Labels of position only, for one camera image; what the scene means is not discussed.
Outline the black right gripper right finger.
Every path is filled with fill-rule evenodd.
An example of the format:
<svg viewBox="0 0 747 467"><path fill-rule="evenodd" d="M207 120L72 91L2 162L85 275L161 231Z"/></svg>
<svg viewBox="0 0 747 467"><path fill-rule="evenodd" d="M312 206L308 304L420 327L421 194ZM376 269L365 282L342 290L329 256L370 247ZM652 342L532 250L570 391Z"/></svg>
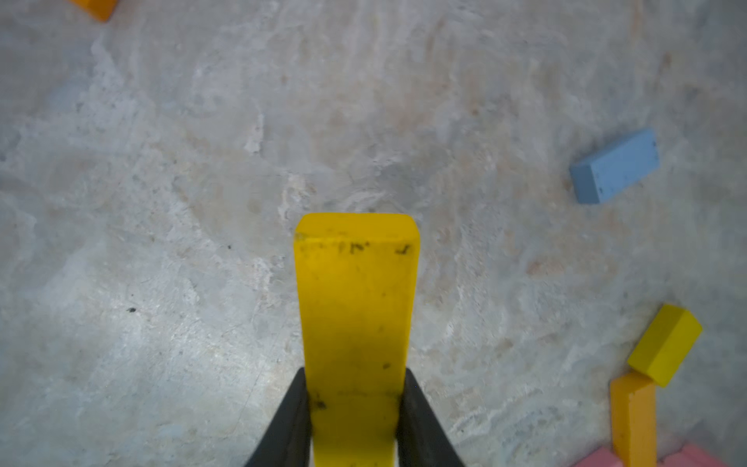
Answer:
<svg viewBox="0 0 747 467"><path fill-rule="evenodd" d="M406 369L396 440L402 467L465 466L410 369Z"/></svg>

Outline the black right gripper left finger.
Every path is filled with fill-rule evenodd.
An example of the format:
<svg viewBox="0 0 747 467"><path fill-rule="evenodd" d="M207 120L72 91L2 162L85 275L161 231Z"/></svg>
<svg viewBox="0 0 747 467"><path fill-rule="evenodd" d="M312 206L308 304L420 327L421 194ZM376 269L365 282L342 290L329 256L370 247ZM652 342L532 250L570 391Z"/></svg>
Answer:
<svg viewBox="0 0 747 467"><path fill-rule="evenodd" d="M245 467L308 467L311 447L309 394L305 369L291 385Z"/></svg>

